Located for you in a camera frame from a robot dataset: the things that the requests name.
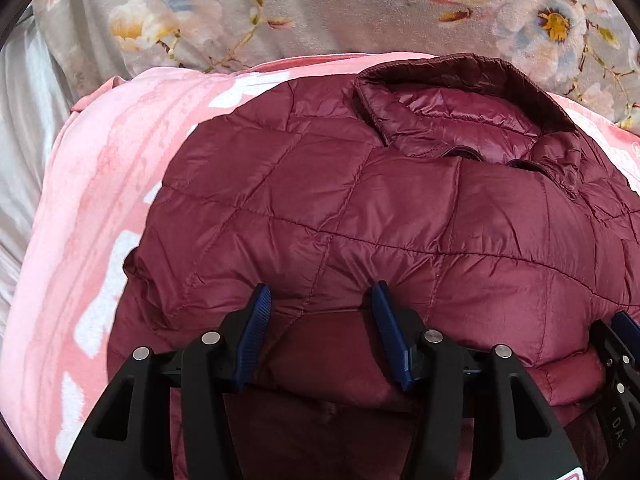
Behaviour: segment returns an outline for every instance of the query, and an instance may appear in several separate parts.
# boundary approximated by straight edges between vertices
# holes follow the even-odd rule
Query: puffer jacket
[[[245,478],[397,478],[416,405],[390,378],[370,286],[461,345],[511,346],[568,422],[604,380],[591,323],[640,319],[639,234],[623,175],[506,62],[292,80],[200,124],[170,163],[126,259],[110,375],[267,283],[254,386],[226,400]]]

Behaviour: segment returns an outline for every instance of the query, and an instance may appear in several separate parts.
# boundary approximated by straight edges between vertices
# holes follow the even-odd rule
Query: bed
[[[313,10],[310,1],[33,0],[34,16],[20,21],[32,0],[0,0],[5,79],[13,82],[0,95],[8,110],[3,119],[13,126],[20,125],[16,118],[31,121],[7,134],[18,148],[2,152],[3,160],[28,162],[7,172],[24,189],[6,186],[5,196],[17,196],[9,201],[14,209],[0,200],[0,304],[4,300],[9,312],[0,354],[6,419],[0,434],[4,449],[13,449],[0,452],[0,460],[23,475],[17,478],[33,478],[25,476],[35,474],[29,460],[46,478],[57,478],[106,384],[104,354],[124,286],[122,260],[137,244],[175,150],[199,122],[284,80],[424,56],[402,52],[410,48],[502,56],[529,67],[640,192],[640,142],[632,133],[640,109],[634,0],[588,0],[580,3],[587,6],[581,14],[572,0],[535,0],[546,9],[534,13],[540,28],[566,35],[566,52],[542,58],[530,35],[530,13],[515,18],[523,0],[358,0],[358,21],[341,23],[328,18],[339,12],[334,4]],[[381,10],[385,2],[391,10]],[[435,40],[416,33],[418,19],[431,23]],[[363,23],[384,33],[366,34]],[[514,31],[542,64],[518,58]],[[481,41],[487,34],[491,41]],[[587,37],[589,47],[577,48],[577,36]],[[18,70],[17,59],[31,72]],[[18,78],[27,84],[16,85]],[[22,142],[27,134],[33,142]],[[17,234],[1,221],[15,221],[16,211]]]

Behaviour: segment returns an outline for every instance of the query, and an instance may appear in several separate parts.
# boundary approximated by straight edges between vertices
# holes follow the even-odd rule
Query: pink blanket
[[[164,170],[196,125],[302,76],[357,73],[382,55],[303,57],[238,75],[154,68],[82,99],[62,129],[44,180],[0,356],[0,411],[33,463],[57,479],[107,382],[106,345]],[[640,192],[640,142],[553,96]]]

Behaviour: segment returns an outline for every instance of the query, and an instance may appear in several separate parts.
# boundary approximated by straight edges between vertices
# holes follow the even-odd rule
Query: jacket collar
[[[452,54],[391,61],[361,72],[355,82],[356,93],[368,119],[389,147],[394,147],[400,136],[420,133],[425,139],[428,129],[428,118],[394,97],[390,86],[398,83],[478,92],[515,104],[541,131],[521,160],[539,168],[569,195],[575,194],[580,164],[578,127],[551,97],[510,63],[475,54]],[[456,148],[428,136],[424,142],[428,146],[423,156],[438,157]]]

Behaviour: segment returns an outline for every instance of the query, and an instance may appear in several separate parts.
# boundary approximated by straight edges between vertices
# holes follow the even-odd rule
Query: metal rivet
[[[429,343],[440,343],[442,341],[442,334],[437,330],[427,330],[424,333],[424,339]]]
[[[509,357],[511,357],[513,352],[507,345],[498,345],[497,347],[495,347],[495,354],[503,359],[508,359]]]
[[[151,354],[149,348],[147,348],[146,346],[141,346],[133,351],[133,358],[136,361],[144,361],[147,357],[149,357],[149,354]]]
[[[202,336],[202,342],[205,345],[215,345],[220,341],[220,334],[218,332],[207,332]]]

